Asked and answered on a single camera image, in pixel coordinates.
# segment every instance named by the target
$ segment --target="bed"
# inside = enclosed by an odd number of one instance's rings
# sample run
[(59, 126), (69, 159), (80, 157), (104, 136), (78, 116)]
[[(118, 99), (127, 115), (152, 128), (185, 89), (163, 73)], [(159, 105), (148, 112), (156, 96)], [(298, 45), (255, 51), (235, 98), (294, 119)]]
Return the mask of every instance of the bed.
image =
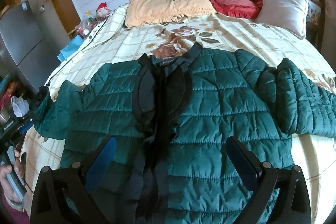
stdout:
[[(144, 53), (157, 58), (180, 56), (195, 42), (231, 52), (242, 48), (274, 67), (287, 57), (314, 83), (336, 93), (336, 74), (322, 55), (306, 39), (298, 39), (283, 28), (222, 14), (126, 28), (127, 7), (127, 4), (119, 7), (99, 24), (93, 38), (86, 39), (78, 51), (51, 74), (48, 82), (53, 100), (65, 80), (84, 86), (105, 63), (138, 59)], [(21, 153), (27, 153), (26, 183), (31, 198), (41, 168), (45, 165), (59, 168), (64, 142), (43, 138), (34, 128), (28, 131)], [(331, 187), (336, 172), (335, 150), (334, 139), (308, 134), (293, 136), (292, 155), (306, 178), (312, 223), (323, 223), (336, 203), (336, 190)]]

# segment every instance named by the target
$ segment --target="refrigerator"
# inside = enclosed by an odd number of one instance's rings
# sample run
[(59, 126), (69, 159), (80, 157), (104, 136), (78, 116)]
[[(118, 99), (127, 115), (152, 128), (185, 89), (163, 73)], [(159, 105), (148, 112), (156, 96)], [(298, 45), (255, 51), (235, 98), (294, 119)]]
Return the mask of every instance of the refrigerator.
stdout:
[(37, 93), (60, 61), (43, 37), (28, 1), (10, 7), (0, 19), (0, 56), (8, 70)]

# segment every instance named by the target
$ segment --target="plastic bag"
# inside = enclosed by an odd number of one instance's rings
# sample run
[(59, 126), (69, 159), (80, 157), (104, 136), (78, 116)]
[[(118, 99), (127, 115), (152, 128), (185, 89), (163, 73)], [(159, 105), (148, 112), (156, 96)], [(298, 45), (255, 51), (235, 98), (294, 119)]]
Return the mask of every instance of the plastic bag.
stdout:
[(89, 36), (92, 31), (92, 21), (94, 17), (92, 15), (85, 14), (81, 23), (77, 27), (79, 34), (84, 38), (84, 40)]
[(16, 117), (22, 117), (28, 113), (29, 103), (26, 100), (22, 99), (22, 97), (18, 98), (13, 96), (10, 99), (10, 102), (12, 104), (13, 111)]

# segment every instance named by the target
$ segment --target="metal bolt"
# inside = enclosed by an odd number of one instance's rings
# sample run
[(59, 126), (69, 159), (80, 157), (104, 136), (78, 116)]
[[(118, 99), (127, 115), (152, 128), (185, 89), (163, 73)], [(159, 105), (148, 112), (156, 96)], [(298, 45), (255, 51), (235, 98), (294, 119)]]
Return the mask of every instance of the metal bolt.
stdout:
[(297, 172), (301, 172), (301, 171), (302, 171), (301, 167), (298, 166), (298, 165), (294, 165), (294, 169), (295, 169), (295, 171), (297, 171)]
[(49, 171), (49, 166), (45, 166), (41, 169), (42, 173), (48, 172)]
[(264, 161), (264, 162), (262, 163), (262, 165), (263, 165), (263, 167), (265, 167), (265, 168), (267, 168), (267, 169), (269, 169), (269, 168), (272, 167), (272, 164), (270, 164), (268, 161)]
[(71, 167), (73, 168), (73, 169), (77, 169), (77, 168), (79, 168), (81, 166), (81, 163), (79, 162), (79, 161), (75, 161), (72, 165), (71, 165)]

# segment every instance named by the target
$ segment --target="bracelet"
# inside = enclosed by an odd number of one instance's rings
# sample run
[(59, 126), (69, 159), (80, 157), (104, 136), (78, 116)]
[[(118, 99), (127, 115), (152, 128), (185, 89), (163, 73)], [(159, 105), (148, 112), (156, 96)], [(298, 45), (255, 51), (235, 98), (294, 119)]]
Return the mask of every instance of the bracelet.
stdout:
[(8, 204), (9, 204), (12, 208), (14, 208), (14, 209), (16, 209), (16, 210), (18, 210), (18, 211), (21, 211), (21, 212), (24, 211), (24, 203), (23, 203), (23, 202), (17, 203), (17, 202), (14, 202), (14, 201), (10, 200), (5, 194), (4, 194), (4, 196), (5, 196), (5, 198), (6, 198), (7, 202), (8, 202)]

